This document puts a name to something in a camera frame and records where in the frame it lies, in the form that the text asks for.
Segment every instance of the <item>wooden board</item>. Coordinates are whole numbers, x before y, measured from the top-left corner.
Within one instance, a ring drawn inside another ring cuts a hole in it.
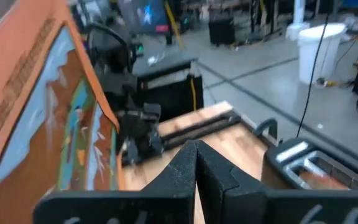
[[[212,107],[183,115],[160,124],[160,134],[164,136],[231,109],[232,106],[229,103],[222,102]],[[262,159],[267,147],[255,138],[249,130],[239,124],[206,136],[202,140],[226,159],[229,159],[233,164],[256,179],[260,179]],[[149,160],[142,165],[124,168],[123,172],[127,190],[140,190],[145,187],[164,170],[179,150],[180,147],[164,153],[162,157]],[[196,192],[195,223],[204,223],[198,192]]]

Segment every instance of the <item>white pipe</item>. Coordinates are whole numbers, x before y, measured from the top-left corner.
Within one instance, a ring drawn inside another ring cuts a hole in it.
[[[294,1],[293,24],[302,24],[305,16],[305,0]]]

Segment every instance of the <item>printed artwork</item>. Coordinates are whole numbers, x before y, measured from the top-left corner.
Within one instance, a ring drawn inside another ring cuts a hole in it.
[[[32,223],[52,192],[117,189],[115,137],[63,28],[1,159],[0,223]]]

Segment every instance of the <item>wooden plank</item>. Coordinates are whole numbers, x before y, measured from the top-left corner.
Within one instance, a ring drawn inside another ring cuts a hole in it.
[[[232,106],[222,102],[199,111],[184,114],[183,116],[166,121],[159,126],[160,134],[166,135],[174,131],[186,128],[213,116],[227,112]],[[255,138],[252,133],[240,124],[210,134],[202,138],[207,144],[217,150],[226,159],[240,167],[242,170],[260,179],[262,171],[262,159],[266,146]],[[151,159],[139,166],[130,166],[123,169],[127,190],[140,190],[150,183],[168,165],[180,147],[166,152],[162,157]],[[196,189],[195,223],[204,223],[203,210],[200,196]]]

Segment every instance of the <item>white trash can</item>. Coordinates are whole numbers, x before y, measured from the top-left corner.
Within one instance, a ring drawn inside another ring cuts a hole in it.
[[[299,79],[309,85],[313,71],[314,58],[317,54],[318,44],[323,34],[324,25],[305,29],[299,33]],[[345,24],[328,24],[318,53],[313,83],[319,78],[328,78],[335,64],[336,52],[342,35],[346,31]]]

